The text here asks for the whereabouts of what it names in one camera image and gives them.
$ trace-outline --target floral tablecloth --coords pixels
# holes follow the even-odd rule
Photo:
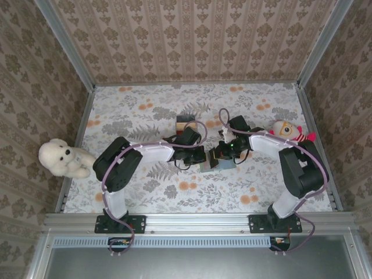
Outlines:
[[[221,123],[217,114],[243,115],[251,127],[269,129],[288,120],[307,132],[293,84],[205,84],[98,87],[83,148],[99,156],[118,136],[151,142],[175,134],[179,114],[194,114],[208,127],[206,150],[216,146]],[[65,213],[102,212],[95,173],[74,179]],[[126,186],[131,213],[265,212],[284,189],[280,163],[260,152],[249,154],[236,169],[201,173],[199,166],[180,171],[166,162],[139,167]],[[309,200],[302,211],[331,211],[327,194]]]

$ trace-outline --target stuffed toy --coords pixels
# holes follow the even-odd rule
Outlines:
[[[269,131],[270,134],[284,138],[286,140],[301,142],[304,140],[310,140],[315,142],[316,134],[310,133],[307,136],[302,134],[301,126],[294,126],[293,124],[286,121],[276,121],[273,125],[273,129]]]
[[[54,138],[41,145],[39,161],[54,176],[86,178],[95,158],[88,151],[69,147],[67,142]]]

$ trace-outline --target teddy bear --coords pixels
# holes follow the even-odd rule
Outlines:
[[[84,149],[70,147],[66,141],[54,138],[41,145],[39,161],[54,176],[87,178],[95,158]]]

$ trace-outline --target patterned wallpaper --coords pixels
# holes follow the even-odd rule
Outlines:
[[[345,209],[372,255],[372,1],[354,0],[305,90]]]
[[[336,0],[52,0],[97,84],[296,80]]]
[[[62,179],[38,161],[50,138],[73,143],[87,93],[32,0],[0,1],[0,278],[21,278]]]

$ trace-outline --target black mounting bracket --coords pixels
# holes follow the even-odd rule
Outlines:
[[[130,230],[108,216],[103,210],[104,215],[97,217],[94,233],[96,234],[130,234]],[[122,218],[121,221],[127,223],[135,234],[144,234],[146,229],[146,216],[145,215],[129,215],[128,212]]]
[[[249,215],[248,221],[251,234],[302,233],[301,220],[294,214],[279,219],[274,227],[268,219],[268,214]]]

